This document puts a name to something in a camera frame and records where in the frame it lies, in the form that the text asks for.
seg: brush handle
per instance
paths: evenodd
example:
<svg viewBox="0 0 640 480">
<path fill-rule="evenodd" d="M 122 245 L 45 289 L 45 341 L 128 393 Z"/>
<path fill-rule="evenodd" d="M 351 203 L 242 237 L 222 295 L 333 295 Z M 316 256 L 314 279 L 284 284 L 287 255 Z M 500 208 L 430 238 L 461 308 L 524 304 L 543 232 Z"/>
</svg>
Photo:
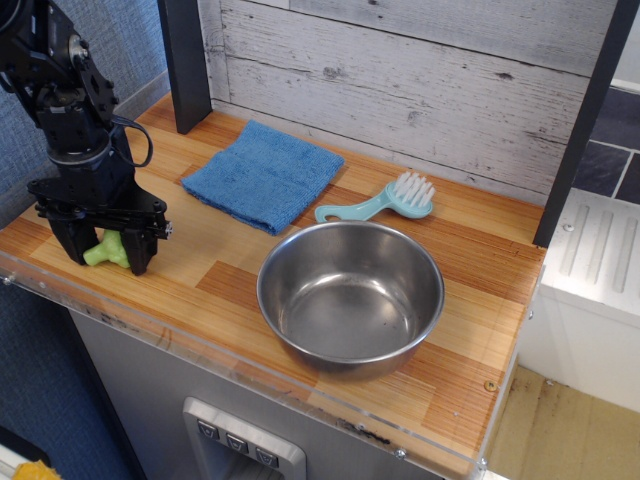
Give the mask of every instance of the brush handle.
<svg viewBox="0 0 640 480">
<path fill-rule="evenodd" d="M 324 223 L 327 217 L 338 217 L 340 220 L 369 220 L 380 210 L 391 205 L 386 191 L 380 192 L 366 202 L 357 205 L 323 205 L 316 208 L 316 221 Z"/>
</svg>

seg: black frame post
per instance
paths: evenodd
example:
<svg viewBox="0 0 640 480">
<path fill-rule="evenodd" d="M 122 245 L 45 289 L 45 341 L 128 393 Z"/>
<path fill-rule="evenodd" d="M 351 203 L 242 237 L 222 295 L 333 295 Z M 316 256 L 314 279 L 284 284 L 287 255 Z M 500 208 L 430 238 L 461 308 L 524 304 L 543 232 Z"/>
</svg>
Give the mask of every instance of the black frame post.
<svg viewBox="0 0 640 480">
<path fill-rule="evenodd" d="M 591 81 L 573 126 L 533 243 L 548 247 L 562 215 L 578 165 L 587 148 L 598 113 L 609 91 L 622 50 L 633 26 L 640 0 L 619 0 L 611 17 Z"/>
<path fill-rule="evenodd" d="M 197 0 L 158 0 L 178 133 L 212 110 Z"/>
</svg>

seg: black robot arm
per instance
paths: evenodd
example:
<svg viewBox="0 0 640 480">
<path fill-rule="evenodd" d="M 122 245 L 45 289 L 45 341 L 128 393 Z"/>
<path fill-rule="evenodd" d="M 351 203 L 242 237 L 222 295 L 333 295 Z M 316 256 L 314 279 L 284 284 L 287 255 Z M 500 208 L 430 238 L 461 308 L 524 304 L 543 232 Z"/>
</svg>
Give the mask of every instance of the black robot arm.
<svg viewBox="0 0 640 480">
<path fill-rule="evenodd" d="M 140 275 L 171 233 L 165 202 L 135 182 L 125 128 L 113 114 L 113 82 L 95 67 L 89 45 L 50 0 L 3 0 L 0 84 L 15 94 L 43 131 L 59 176 L 33 180 L 38 214 L 76 262 L 98 244 L 95 228 L 119 231 L 131 269 Z"/>
</svg>

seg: wooden floor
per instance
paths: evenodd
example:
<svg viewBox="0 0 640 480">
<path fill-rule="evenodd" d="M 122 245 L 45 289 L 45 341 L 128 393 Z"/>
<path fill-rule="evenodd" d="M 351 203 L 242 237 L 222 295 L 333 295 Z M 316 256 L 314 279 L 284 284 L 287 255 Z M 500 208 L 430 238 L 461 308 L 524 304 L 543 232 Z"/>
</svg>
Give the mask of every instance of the wooden floor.
<svg viewBox="0 0 640 480">
<path fill-rule="evenodd" d="M 518 367 L 487 457 L 509 480 L 640 480 L 640 414 Z"/>
</svg>

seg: screw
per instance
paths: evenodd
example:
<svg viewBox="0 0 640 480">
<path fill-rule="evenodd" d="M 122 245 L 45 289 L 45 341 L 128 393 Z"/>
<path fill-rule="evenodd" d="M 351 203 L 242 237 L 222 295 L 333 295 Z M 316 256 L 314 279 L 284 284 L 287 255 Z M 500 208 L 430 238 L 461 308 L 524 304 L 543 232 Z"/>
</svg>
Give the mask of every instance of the screw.
<svg viewBox="0 0 640 480">
<path fill-rule="evenodd" d="M 498 389 L 498 385 L 492 380 L 487 380 L 484 382 L 484 389 L 487 392 L 495 392 Z"/>
</svg>

